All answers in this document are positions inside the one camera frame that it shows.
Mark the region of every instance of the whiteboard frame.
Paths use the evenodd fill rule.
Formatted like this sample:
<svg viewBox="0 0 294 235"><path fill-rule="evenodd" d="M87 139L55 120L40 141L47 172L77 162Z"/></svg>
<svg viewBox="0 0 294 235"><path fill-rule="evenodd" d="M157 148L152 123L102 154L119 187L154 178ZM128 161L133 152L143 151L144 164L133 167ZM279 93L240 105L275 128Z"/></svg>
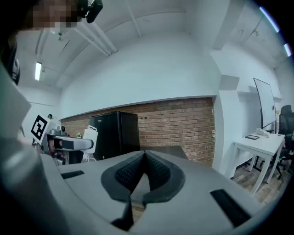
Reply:
<svg viewBox="0 0 294 235"><path fill-rule="evenodd" d="M276 114L276 106L275 106L274 96L273 96L273 94L272 94L272 89L271 89L271 95L272 95L272 99L273 99L273 101L274 101L275 117L276 117L276 120L273 121L273 122L271 122L271 123L269 123L269 124L267 124L266 126L263 126L263 116L262 116L261 99L260 99L260 95L259 95L258 87L257 87L257 85L256 85L255 80L258 80L258 81L263 82L263 83L265 83L265 84L268 84L268 83L266 83L266 82L264 82L264 81L261 81L261 80L259 80L259 79L257 79L257 78L253 78L253 80L254 80L254 83L255 83L255 86L256 86L256 89L257 89L257 93L258 93L258 97L259 97L259 102L260 102L261 129L263 129L263 128L265 128L265 127L267 127L267 126L269 126L269 125L275 123L275 130L276 130L275 133L276 133L276 132L277 132L277 114Z"/></svg>

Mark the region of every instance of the black office chair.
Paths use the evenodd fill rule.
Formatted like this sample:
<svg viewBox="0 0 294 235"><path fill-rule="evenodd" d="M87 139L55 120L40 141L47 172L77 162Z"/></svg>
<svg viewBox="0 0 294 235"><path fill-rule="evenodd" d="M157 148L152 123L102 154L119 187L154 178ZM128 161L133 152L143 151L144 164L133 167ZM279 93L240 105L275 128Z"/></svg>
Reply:
<svg viewBox="0 0 294 235"><path fill-rule="evenodd" d="M278 134L284 134L285 135L285 148L281 150L280 154L280 162L278 162L276 169L279 172L278 179L281 178L282 173L280 171L280 167L285 170L286 165L282 164L283 160L289 160L293 159L293 156L290 155L290 152L294 150L294 143L292 141L294 131L294 113L292 112L291 105L285 105L281 108L281 114L279 118L279 132ZM277 157L277 154L273 156L273 159L271 161L271 166L273 166L275 159Z"/></svg>

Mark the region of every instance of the chair backrest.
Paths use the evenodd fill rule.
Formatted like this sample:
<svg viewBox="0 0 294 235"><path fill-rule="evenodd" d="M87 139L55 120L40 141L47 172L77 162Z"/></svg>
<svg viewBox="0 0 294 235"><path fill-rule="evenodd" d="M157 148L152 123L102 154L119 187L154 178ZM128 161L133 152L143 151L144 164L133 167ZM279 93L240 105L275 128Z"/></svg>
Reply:
<svg viewBox="0 0 294 235"><path fill-rule="evenodd" d="M294 113L291 105L281 108L279 134L292 134L294 131Z"/></svg>

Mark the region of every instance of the white ceiling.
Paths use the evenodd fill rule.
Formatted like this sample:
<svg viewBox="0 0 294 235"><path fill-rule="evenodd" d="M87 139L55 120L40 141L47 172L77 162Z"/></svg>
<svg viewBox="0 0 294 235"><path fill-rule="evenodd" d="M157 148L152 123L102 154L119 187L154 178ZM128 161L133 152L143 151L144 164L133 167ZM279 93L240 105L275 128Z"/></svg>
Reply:
<svg viewBox="0 0 294 235"><path fill-rule="evenodd" d="M187 18L183 4L185 0L128 0L127 2L142 36L162 31L186 31ZM88 24L85 20L82 22L102 41L109 52L114 53L92 24ZM139 37L124 0L104 0L103 10L95 23L118 50L128 41ZM77 29L98 45L80 24L78 23ZM74 29L67 30L68 32L62 35L63 40L59 40L58 28L55 29L55 34L49 31L29 31L18 35L20 85L35 86L37 82L34 79L34 72L37 61L43 63L39 83L61 89L92 64L91 62L106 59L103 53ZM254 4L245 5L230 39L255 53L272 68L287 56L278 34Z"/></svg>

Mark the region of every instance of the light fixture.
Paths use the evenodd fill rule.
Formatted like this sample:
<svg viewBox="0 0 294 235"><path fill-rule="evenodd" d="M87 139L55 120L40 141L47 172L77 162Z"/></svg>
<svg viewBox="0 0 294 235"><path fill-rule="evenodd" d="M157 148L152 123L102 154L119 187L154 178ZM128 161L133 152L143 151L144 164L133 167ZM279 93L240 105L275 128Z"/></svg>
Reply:
<svg viewBox="0 0 294 235"><path fill-rule="evenodd" d="M259 8L261 10L261 12L266 16L266 18L269 20L269 22L271 23L271 25L274 27L276 32L280 31L280 28L278 27L278 25L275 23L275 21L273 20L273 18L270 16L269 13L267 13L267 11L261 6Z"/></svg>
<svg viewBox="0 0 294 235"><path fill-rule="evenodd" d="M36 63L36 72L35 72L35 80L40 80L40 73L41 73L42 63L37 62Z"/></svg>
<svg viewBox="0 0 294 235"><path fill-rule="evenodd" d="M286 51L286 53L287 53L287 56L291 56L292 53L291 53L291 50L290 50L289 44L286 43L286 44L284 45L284 47L285 47L285 51Z"/></svg>

